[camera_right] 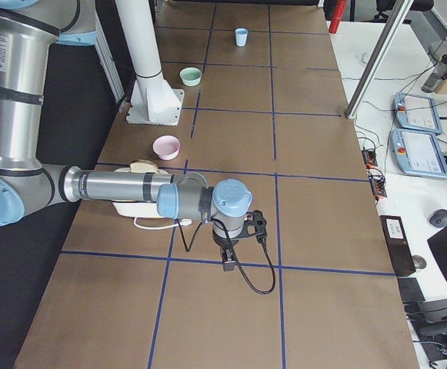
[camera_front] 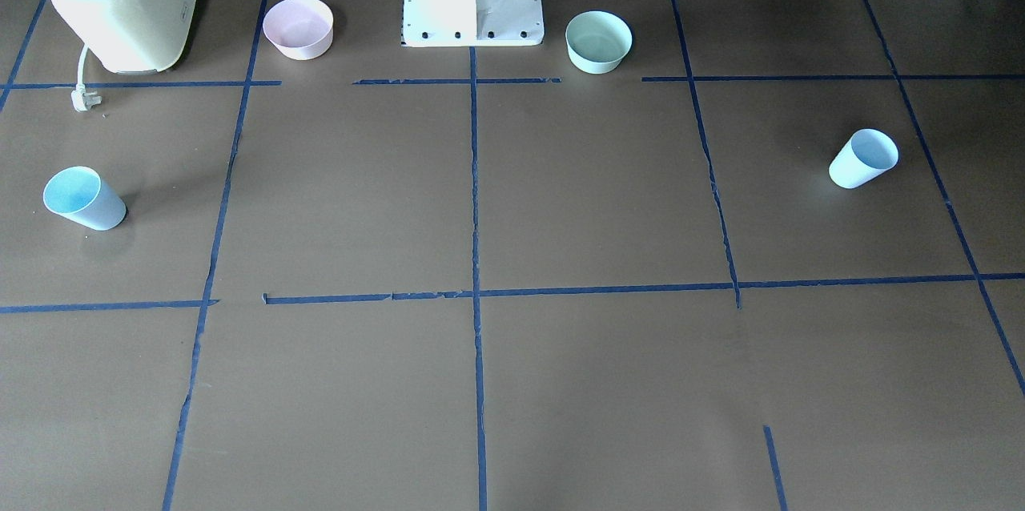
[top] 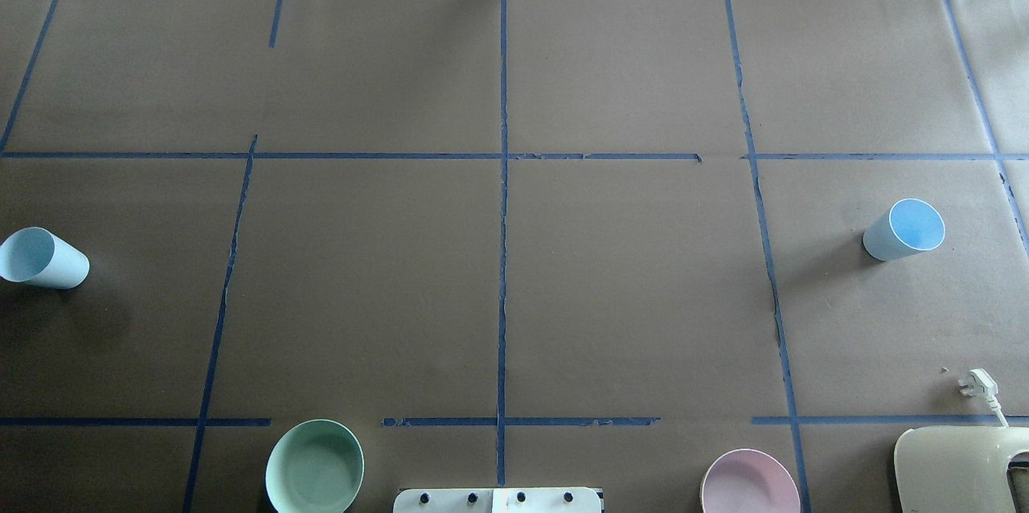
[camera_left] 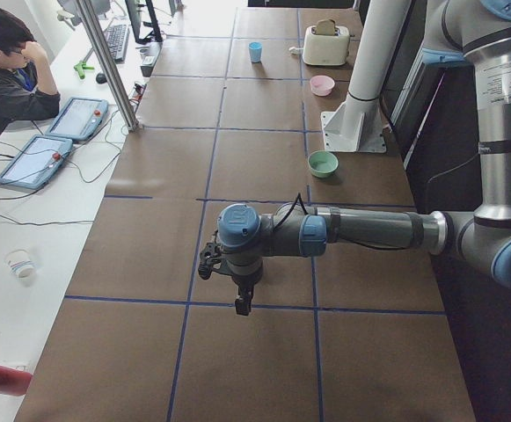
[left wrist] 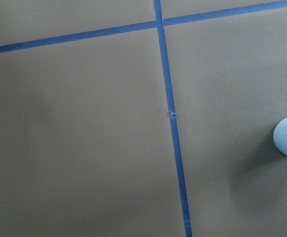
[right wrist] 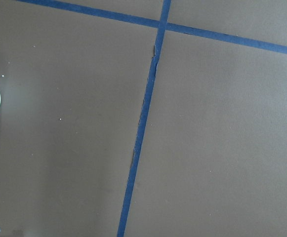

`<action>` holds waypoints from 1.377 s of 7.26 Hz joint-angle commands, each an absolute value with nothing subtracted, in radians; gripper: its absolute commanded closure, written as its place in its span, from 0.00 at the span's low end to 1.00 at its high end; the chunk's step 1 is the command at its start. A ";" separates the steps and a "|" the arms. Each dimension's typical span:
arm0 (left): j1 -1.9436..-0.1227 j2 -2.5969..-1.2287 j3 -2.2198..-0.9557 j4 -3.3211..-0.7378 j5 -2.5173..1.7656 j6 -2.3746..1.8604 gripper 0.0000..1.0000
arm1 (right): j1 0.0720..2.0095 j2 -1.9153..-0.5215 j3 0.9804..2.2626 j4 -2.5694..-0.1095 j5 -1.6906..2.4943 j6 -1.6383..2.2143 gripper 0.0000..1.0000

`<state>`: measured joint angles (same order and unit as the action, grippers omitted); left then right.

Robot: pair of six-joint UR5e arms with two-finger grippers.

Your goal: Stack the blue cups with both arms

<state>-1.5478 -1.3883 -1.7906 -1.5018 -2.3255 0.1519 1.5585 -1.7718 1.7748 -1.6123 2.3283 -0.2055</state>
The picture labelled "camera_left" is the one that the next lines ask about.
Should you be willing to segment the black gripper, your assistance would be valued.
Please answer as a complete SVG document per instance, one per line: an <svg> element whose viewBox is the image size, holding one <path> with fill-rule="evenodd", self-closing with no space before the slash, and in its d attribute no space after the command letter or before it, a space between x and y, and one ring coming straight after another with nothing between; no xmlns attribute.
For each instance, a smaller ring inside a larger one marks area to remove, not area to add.
<svg viewBox="0 0 511 422"><path fill-rule="evenodd" d="M229 262L228 267L232 280L238 286L245 285L237 288L235 300L236 313L239 316L249 316L252 311L253 286L247 285L255 285L261 280L263 276L263 261L259 259L247 265Z"/></svg>

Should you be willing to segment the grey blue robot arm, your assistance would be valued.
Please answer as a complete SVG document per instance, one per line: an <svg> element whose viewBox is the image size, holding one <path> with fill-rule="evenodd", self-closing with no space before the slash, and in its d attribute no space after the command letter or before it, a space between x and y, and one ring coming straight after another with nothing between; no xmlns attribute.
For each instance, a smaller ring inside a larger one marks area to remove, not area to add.
<svg viewBox="0 0 511 422"><path fill-rule="evenodd" d="M421 47L426 64L469 62L475 73L482 202L473 212L427 215L307 207L301 200L259 215L245 204L218 216L199 275L231 277L236 312L248 315L263 260L314 257L328 244L450 252L511 289L511 1L431 1Z"/></svg>

